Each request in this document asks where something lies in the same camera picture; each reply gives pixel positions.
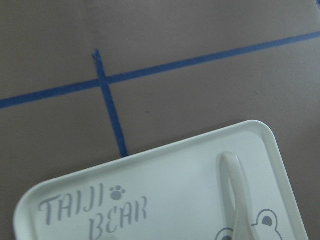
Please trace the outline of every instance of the tray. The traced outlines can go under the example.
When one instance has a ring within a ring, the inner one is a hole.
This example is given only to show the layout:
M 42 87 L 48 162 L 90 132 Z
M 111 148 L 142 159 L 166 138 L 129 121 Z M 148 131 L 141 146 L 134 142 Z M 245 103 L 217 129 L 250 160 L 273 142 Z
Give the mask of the tray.
M 16 207 L 16 239 L 231 240 L 241 219 L 225 153 L 253 239 L 307 240 L 276 139 L 256 120 L 40 183 Z

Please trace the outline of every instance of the blue tape strip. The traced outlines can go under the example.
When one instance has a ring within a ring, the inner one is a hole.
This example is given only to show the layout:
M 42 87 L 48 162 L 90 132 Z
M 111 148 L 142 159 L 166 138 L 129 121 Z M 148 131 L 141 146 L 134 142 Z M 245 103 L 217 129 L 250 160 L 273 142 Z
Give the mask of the blue tape strip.
M 198 64 L 217 61 L 217 60 L 226 59 L 226 58 L 239 56 L 243 54 L 249 54 L 249 53 L 253 53 L 261 50 L 298 43 L 298 42 L 311 40 L 319 37 L 320 37 L 320 31 L 313 32 L 305 35 L 260 43 L 252 46 L 241 47 L 233 50 L 222 51 L 222 52 L 218 52 L 210 55 L 205 55 L 205 56 L 195 57 L 187 60 L 176 61 L 176 62 L 164 64 L 164 65 L 149 67 L 149 68 L 145 68 L 137 71 L 131 71 L 131 72 L 122 73 L 118 75 L 108 76 L 107 80 L 110 84 L 115 84 L 115 83 L 131 80 L 131 79 L 146 77 L 153 74 L 163 73 L 163 72 L 180 69 L 180 68 L 186 68 L 186 67 L 190 67 Z
M 42 99 L 53 98 L 65 94 L 71 94 L 83 90 L 88 90 L 92 88 L 99 87 L 99 80 L 90 80 L 85 82 L 80 82 L 72 85 L 52 88 L 48 90 L 38 91 L 34 93 L 29 93 L 21 96 L 15 96 L 11 98 L 6 98 L 0 100 L 0 109 L 12 107 L 15 105 L 26 104 Z
M 123 134 L 123 131 L 120 125 L 116 106 L 112 97 L 109 82 L 105 74 L 104 65 L 103 65 L 99 50 L 96 50 L 93 53 L 93 56 L 94 56 L 95 65 L 96 65 L 96 73 L 99 77 L 100 87 L 104 96 L 105 104 L 109 112 L 115 139 L 118 144 L 121 157 L 126 157 L 128 156 L 128 150 L 126 146 L 125 136 Z

